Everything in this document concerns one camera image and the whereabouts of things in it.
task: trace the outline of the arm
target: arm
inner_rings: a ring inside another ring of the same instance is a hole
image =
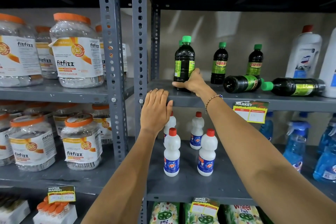
[[[217,94],[203,81],[199,69],[189,81],[173,85],[195,92],[204,103]],[[336,204],[296,171],[259,131],[218,97],[208,103],[207,111],[245,188],[274,223],[334,222]]]
[[[154,140],[168,122],[173,101],[166,107],[168,91],[147,93],[141,110],[139,136],[90,207],[82,224],[137,223],[144,196]]]

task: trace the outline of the price tag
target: price tag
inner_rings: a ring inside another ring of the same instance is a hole
[[[265,123],[269,102],[263,101],[240,101],[236,102],[233,110],[244,120],[252,123]]]
[[[49,204],[54,202],[75,202],[75,186],[48,187]]]
[[[201,213],[216,217],[218,209],[219,203],[217,201],[211,200],[207,197],[195,197],[191,203],[190,211],[192,213]]]

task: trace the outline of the dark bottle with green cap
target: dark bottle with green cap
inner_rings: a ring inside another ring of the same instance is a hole
[[[190,43],[191,36],[183,36],[182,46],[175,52],[174,82],[187,81],[195,69],[195,52]]]
[[[257,90],[261,86],[261,81],[260,81],[259,76],[260,76],[260,70],[263,64],[263,59],[264,59],[263,53],[261,52],[262,46],[263,46],[262,44],[254,45],[254,51],[250,54],[249,63],[247,65],[246,74],[254,75],[259,80],[258,86],[255,89],[253,89],[253,91]]]
[[[226,62],[229,58],[228,52],[225,50],[226,43],[220,42],[219,49],[213,55],[213,63],[211,70],[211,80],[212,84],[224,83]]]
[[[260,87],[261,79],[254,75],[228,76],[224,79],[224,89],[229,93],[253,91]]]
[[[326,85],[320,79],[276,78],[273,82],[263,82],[262,90],[270,90],[278,96],[319,96]]]

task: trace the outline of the white bottle with red cap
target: white bottle with red cap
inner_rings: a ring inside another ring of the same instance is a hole
[[[169,121],[165,125],[165,128],[163,129],[163,138],[165,138],[169,134],[169,129],[174,128],[176,126],[176,118],[173,115],[173,111],[170,114]]]
[[[180,171],[180,151],[181,139],[176,133],[176,128],[170,128],[164,141],[164,166],[163,171],[166,175],[173,177]]]
[[[218,140],[215,137],[215,130],[209,128],[202,136],[201,149],[199,150],[197,170],[203,176],[210,176],[213,172],[213,163],[216,158]]]
[[[330,36],[327,51],[324,56],[319,79],[325,82],[325,90],[322,96],[336,98],[336,28]]]
[[[195,150],[201,148],[201,138],[203,136],[204,119],[201,112],[196,112],[196,116],[191,121],[190,147]]]
[[[322,37],[313,33],[313,25],[305,25],[293,41],[286,77],[313,78],[321,45]]]

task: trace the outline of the gray shelf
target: gray shelf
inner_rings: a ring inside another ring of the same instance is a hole
[[[64,159],[63,145],[60,144],[56,162],[45,170],[24,172],[15,164],[0,167],[0,185],[31,189],[73,185],[76,192],[99,194],[116,169],[113,146],[110,145],[103,146],[102,163],[94,170],[70,170]]]
[[[226,205],[257,205],[246,191],[223,146],[218,144],[214,172],[205,177],[198,173],[198,150],[191,149],[189,141],[182,140],[180,171],[175,177],[163,172],[163,140],[156,140],[150,159],[147,179],[148,201],[192,202],[194,197],[209,197]],[[308,146],[302,174],[315,187],[336,201],[336,186],[317,182],[312,177],[316,165],[316,147]]]
[[[124,98],[134,93],[133,78],[125,80]],[[91,89],[69,89],[60,85],[58,80],[45,79],[42,85],[30,87],[0,87],[0,99],[73,102],[73,103],[110,103],[107,84]]]
[[[147,84],[147,91],[155,88],[169,91],[168,101],[173,100],[174,106],[179,107],[204,107],[203,102],[194,93],[178,91],[171,85],[171,80],[152,80]],[[224,101],[233,107],[236,101],[266,101],[268,109],[274,111],[307,111],[307,112],[336,112],[336,99],[324,97],[280,97],[271,92],[257,90],[253,93],[230,94],[222,85],[208,83],[217,94],[223,95]]]

